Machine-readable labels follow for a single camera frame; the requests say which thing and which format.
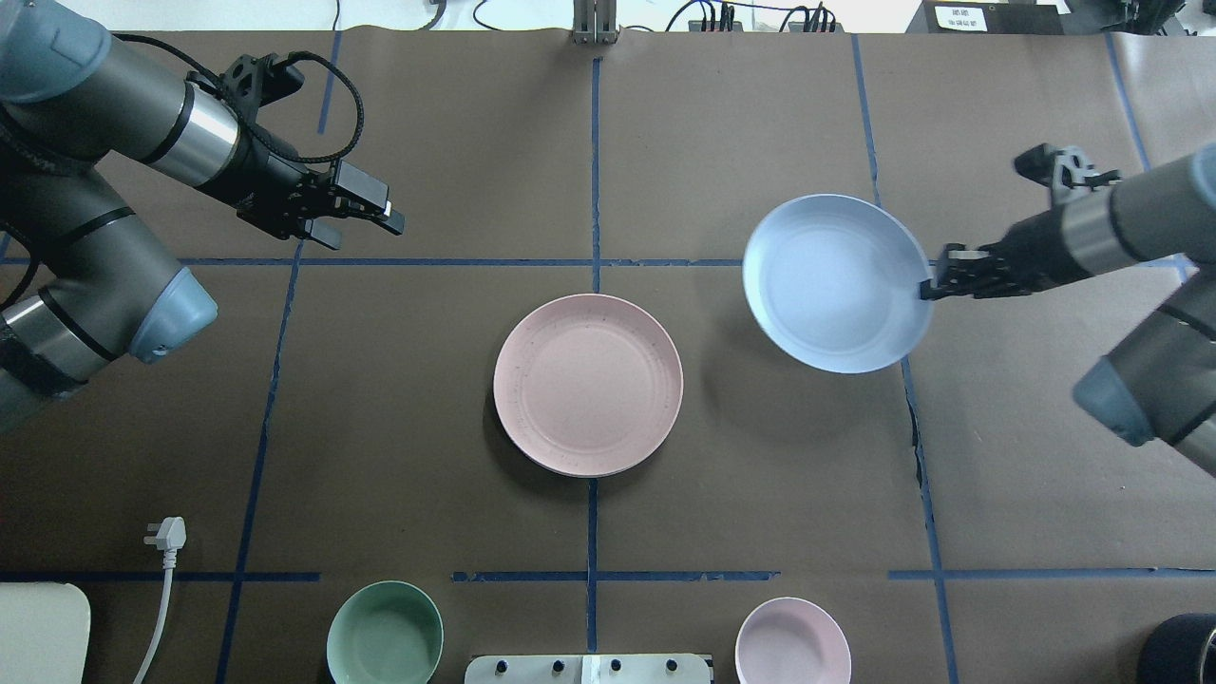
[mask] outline blue joint cap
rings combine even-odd
[[[63,95],[109,55],[106,27],[55,0],[0,0],[0,102]]]
[[[195,274],[182,268],[161,292],[126,351],[146,364],[154,364],[198,335],[218,315],[215,301]]]
[[[1216,211],[1216,144],[1190,157],[1190,183],[1207,206]]]
[[[1073,400],[1132,447],[1154,437],[1144,409],[1107,357],[1102,357],[1073,387]]]

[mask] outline plate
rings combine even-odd
[[[748,240],[743,291],[787,354],[833,372],[899,361],[929,329],[921,245],[883,209],[845,195],[807,195],[769,213]]]
[[[682,397],[671,337],[641,307],[607,295],[572,295],[528,314],[494,369],[507,434],[531,460],[574,477],[646,460]]]

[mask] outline white power plug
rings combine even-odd
[[[145,537],[143,543],[164,551],[164,585],[161,590],[161,611],[157,613],[156,629],[152,630],[152,643],[148,644],[148,652],[143,656],[143,665],[140,666],[139,674],[135,675],[135,684],[142,684],[147,677],[148,668],[152,667],[152,657],[161,645],[161,634],[164,632],[164,619],[169,613],[169,589],[173,587],[173,568],[178,567],[178,550],[186,545],[186,521],[180,516],[167,517],[161,522],[148,525],[148,532],[153,534]]]
[[[186,521],[181,516],[167,517],[161,522],[148,523],[152,537],[145,537],[143,543],[164,551],[164,568],[178,566],[178,549],[186,545]]]

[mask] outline cable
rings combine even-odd
[[[21,301],[21,296],[24,295],[26,291],[29,290],[30,284],[34,282],[34,275],[38,274],[38,267],[40,265],[41,262],[36,258],[29,258],[29,265],[26,267],[26,274],[21,276],[21,281],[17,282],[17,287],[13,287],[12,292],[10,292],[9,296],[5,297],[4,302],[0,303],[0,312]]]
[[[807,22],[811,21],[811,9],[807,7],[806,5],[799,5],[793,10],[786,12],[786,18],[782,19],[781,28],[777,29],[777,33],[786,30],[786,27],[789,26],[789,19],[794,18],[794,15],[796,15],[799,11],[806,12],[806,21]]]
[[[705,0],[706,2],[722,2],[722,0]],[[788,12],[789,7],[773,7],[772,5],[753,5],[750,2],[736,2],[734,0],[726,0],[731,5],[738,5],[739,7],[751,7],[753,10],[776,10],[778,12]]]
[[[178,567],[178,550],[186,545],[186,521],[180,517],[167,517],[161,522],[148,526],[148,532],[154,532],[153,537],[145,537],[143,543],[164,551],[164,584],[161,587],[161,610],[157,611],[156,628],[152,630],[152,641],[148,644],[148,652],[143,656],[143,663],[135,675],[135,684],[143,684],[143,678],[152,667],[152,658],[161,645],[161,635],[164,634],[164,621],[169,615],[169,592],[173,589],[173,568]]]
[[[288,162],[295,162],[299,164],[323,164],[345,157],[347,155],[350,153],[351,150],[355,148],[355,145],[359,145],[359,138],[362,136],[364,134],[364,122],[366,118],[364,112],[364,97],[359,94],[359,89],[355,88],[354,82],[351,82],[350,78],[347,77],[347,74],[342,73],[342,69],[339,69],[330,60],[326,60],[325,57],[315,52],[309,52],[308,50],[291,52],[287,55],[287,60],[280,62],[278,66],[286,68],[297,62],[305,62],[305,61],[316,62],[322,67],[330,69],[330,73],[332,73],[338,80],[340,80],[342,85],[347,86],[347,90],[350,91],[350,96],[355,100],[355,130],[354,133],[350,134],[350,141],[347,142],[345,147],[331,155],[322,155],[320,157],[300,157],[291,152],[287,152],[286,150],[281,150],[277,145],[275,145],[272,140],[265,138],[260,129],[246,123],[243,120],[244,117],[241,116],[240,112],[237,112],[236,119],[238,123],[249,129],[249,133],[258,139],[258,142],[261,142],[263,145],[266,146],[268,150],[287,159]]]
[[[430,21],[423,24],[423,27],[420,28],[418,30],[430,30],[435,28],[435,24],[439,23],[439,19],[444,18],[445,11],[447,11],[447,0],[439,0],[439,2],[435,5],[435,16],[430,17]]]
[[[192,69],[195,69],[196,72],[202,74],[203,78],[210,82],[212,88],[220,94],[220,100],[227,103],[229,107],[232,110],[232,114],[236,117],[237,124],[240,124],[242,129],[249,131],[249,134],[253,135],[253,138],[257,139],[258,142],[261,142],[263,145],[266,146],[268,150],[274,152],[276,156],[287,159],[288,162],[295,162],[298,164],[323,164],[336,159],[340,159],[342,157],[345,157],[347,155],[350,153],[351,150],[355,148],[355,145],[359,144],[359,139],[364,134],[364,120],[365,120],[364,99],[359,94],[359,89],[355,88],[355,84],[350,80],[350,78],[347,77],[347,74],[342,73],[342,69],[339,69],[337,66],[334,66],[325,57],[316,55],[315,52],[309,52],[306,50],[292,52],[287,55],[287,58],[285,61],[278,62],[278,65],[276,66],[281,68],[287,68],[297,62],[309,61],[309,62],[317,62],[319,65],[330,69],[330,72],[334,77],[337,77],[337,79],[340,80],[343,85],[347,86],[347,90],[350,91],[350,96],[355,100],[355,131],[350,135],[350,141],[347,142],[347,145],[337,152],[333,152],[331,155],[322,155],[320,157],[300,157],[299,155],[283,150],[274,140],[271,140],[264,133],[261,133],[261,129],[259,129],[255,125],[252,125],[244,118],[244,114],[241,113],[241,108],[237,106],[238,103],[236,101],[236,96],[232,95],[232,92],[224,86],[224,82],[220,80],[220,77],[215,75],[214,72],[209,71],[207,67],[198,63],[198,61],[191,57],[190,55],[182,52],[181,50],[174,47],[173,45],[169,45],[163,40],[158,40],[156,38],[148,38],[146,35],[116,33],[114,38],[123,40],[125,43],[142,43],[145,45],[159,47],[161,50],[164,50],[170,55],[178,57],[182,62],[190,65]]]
[[[190,55],[182,52],[181,50],[174,47],[173,45],[169,45],[164,40],[158,40],[156,38],[150,38],[147,35],[139,35],[139,34],[135,34],[135,33],[116,33],[114,38],[122,40],[123,43],[142,43],[143,45],[151,45],[153,47],[159,47],[161,50],[164,50],[165,52],[169,52],[174,57],[178,57],[182,62],[186,62],[187,65],[190,65],[190,68],[192,68],[196,72],[203,74],[203,78],[206,78],[207,80],[209,80],[212,83],[212,85],[219,86],[220,77],[215,75],[215,73],[213,73],[210,69],[208,69],[203,65],[198,63],[198,61],[195,60],[193,57],[191,57]]]
[[[156,629],[152,630],[152,643],[148,644],[148,652],[143,656],[143,665],[140,666],[139,674],[135,675],[135,684],[143,684],[148,668],[152,667],[152,658],[156,656],[157,646],[161,645],[161,634],[164,633],[164,618],[169,615],[169,590],[173,589],[173,568],[164,568],[164,585],[161,588],[161,611],[156,616]]]
[[[492,26],[483,22],[482,19],[477,18],[477,11],[482,9],[482,5],[485,5],[490,0],[482,0],[480,2],[477,4],[475,7],[473,7],[473,21],[477,22],[477,26],[479,26],[482,28],[488,28],[490,30],[502,30],[501,28],[492,27]]]
[[[685,13],[685,10],[687,10],[688,7],[692,7],[693,5],[700,5],[702,6],[702,19],[700,19],[700,29],[702,30],[705,30],[705,28],[706,28],[706,26],[705,26],[706,19],[705,19],[705,15],[704,15],[705,7],[709,7],[709,19],[708,19],[709,21],[709,27],[711,28],[715,23],[717,23],[717,11],[714,9],[713,2],[710,2],[709,0],[688,0],[688,2],[685,2],[685,5],[682,7],[680,7],[679,10],[676,10],[676,13],[671,16],[671,21],[668,22],[668,28],[665,28],[663,30],[664,32],[671,30],[671,27],[676,26],[676,19],[680,18],[680,15]]]

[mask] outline sticker with text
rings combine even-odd
[[[936,6],[938,26],[951,30],[987,30],[984,23],[984,10],[979,7],[942,7]]]

